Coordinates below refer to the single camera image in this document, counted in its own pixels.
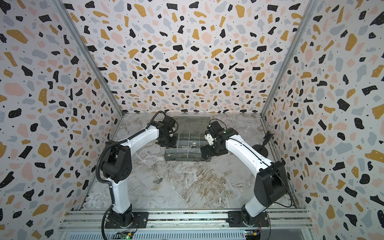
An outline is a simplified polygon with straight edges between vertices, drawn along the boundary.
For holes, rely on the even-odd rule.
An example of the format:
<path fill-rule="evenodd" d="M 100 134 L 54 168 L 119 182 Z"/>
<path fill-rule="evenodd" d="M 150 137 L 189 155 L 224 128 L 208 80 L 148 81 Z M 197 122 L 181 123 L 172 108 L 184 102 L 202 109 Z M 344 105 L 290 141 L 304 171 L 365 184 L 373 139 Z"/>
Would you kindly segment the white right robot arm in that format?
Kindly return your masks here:
<path fill-rule="evenodd" d="M 257 217 L 289 193 L 288 178 L 282 162 L 273 162 L 250 146 L 233 128 L 224 129 L 219 122 L 210 123 L 205 131 L 207 145 L 201 147 L 202 158 L 232 153 L 255 176 L 254 196 L 242 207 L 241 221 L 255 225 Z"/>

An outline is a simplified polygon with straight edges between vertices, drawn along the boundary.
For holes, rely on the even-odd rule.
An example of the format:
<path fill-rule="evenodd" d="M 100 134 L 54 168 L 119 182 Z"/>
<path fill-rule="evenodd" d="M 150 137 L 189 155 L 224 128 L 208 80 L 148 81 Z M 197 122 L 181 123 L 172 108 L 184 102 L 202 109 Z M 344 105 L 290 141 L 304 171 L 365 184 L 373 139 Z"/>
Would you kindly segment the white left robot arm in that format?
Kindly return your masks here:
<path fill-rule="evenodd" d="M 133 170 L 132 155 L 154 140 L 160 147 L 176 147 L 177 121 L 165 112 L 157 112 L 146 127 L 120 141 L 109 141 L 96 164 L 98 182 L 107 184 L 111 206 L 107 213 L 111 220 L 127 227 L 134 221 L 129 200 L 127 178 Z"/>

